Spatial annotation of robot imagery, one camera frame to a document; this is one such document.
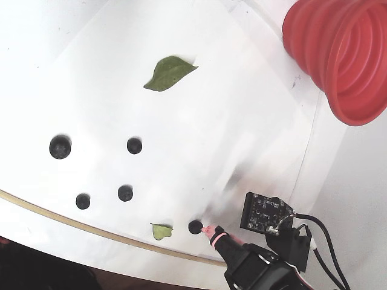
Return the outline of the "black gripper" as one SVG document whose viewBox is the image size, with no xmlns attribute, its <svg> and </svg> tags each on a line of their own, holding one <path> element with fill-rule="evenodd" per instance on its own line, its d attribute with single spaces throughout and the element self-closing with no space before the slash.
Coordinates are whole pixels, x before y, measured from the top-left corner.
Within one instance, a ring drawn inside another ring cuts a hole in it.
<svg viewBox="0 0 387 290">
<path fill-rule="evenodd" d="M 227 265 L 224 273 L 230 289 L 305 289 L 294 268 L 273 252 L 245 244 L 220 226 L 209 225 L 201 232 Z"/>
</svg>

